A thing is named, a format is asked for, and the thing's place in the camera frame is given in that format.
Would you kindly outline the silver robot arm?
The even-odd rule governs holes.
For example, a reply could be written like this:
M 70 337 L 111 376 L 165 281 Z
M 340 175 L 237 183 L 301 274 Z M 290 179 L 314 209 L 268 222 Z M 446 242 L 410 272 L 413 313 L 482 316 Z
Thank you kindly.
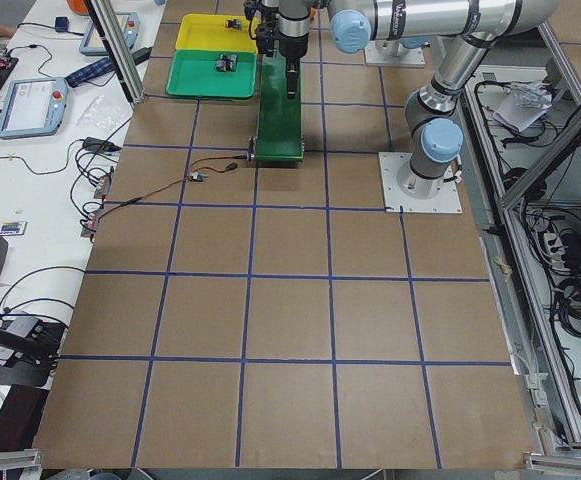
M 428 120 L 454 113 L 465 84 L 500 38 L 540 25 L 559 5 L 551 0 L 278 1 L 276 33 L 286 61 L 286 94 L 296 95 L 314 9 L 328 11 L 331 37 L 344 53 L 356 53 L 371 41 L 451 36 L 434 76 L 406 109 Z

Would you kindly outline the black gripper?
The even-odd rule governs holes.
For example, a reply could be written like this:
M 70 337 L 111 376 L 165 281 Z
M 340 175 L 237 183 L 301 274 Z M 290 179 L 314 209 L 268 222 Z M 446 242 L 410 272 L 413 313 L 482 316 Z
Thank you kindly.
M 275 28 L 278 15 L 277 0 L 248 0 L 248 34 L 255 41 L 260 55 L 275 52 Z
M 286 92 L 288 96 L 296 96 L 300 81 L 300 59 L 306 55 L 310 20 L 308 17 L 294 19 L 279 17 L 277 31 L 279 49 L 287 59 L 285 66 Z

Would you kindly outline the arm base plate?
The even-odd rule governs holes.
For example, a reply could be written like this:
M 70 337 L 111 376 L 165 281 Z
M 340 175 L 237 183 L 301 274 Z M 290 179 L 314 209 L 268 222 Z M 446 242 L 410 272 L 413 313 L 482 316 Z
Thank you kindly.
M 425 39 L 377 40 L 364 48 L 365 63 L 372 66 L 423 68 Z
M 384 208 L 394 213 L 452 214 L 463 212 L 458 184 L 448 166 L 441 178 L 417 176 L 410 165 L 408 152 L 380 152 Z

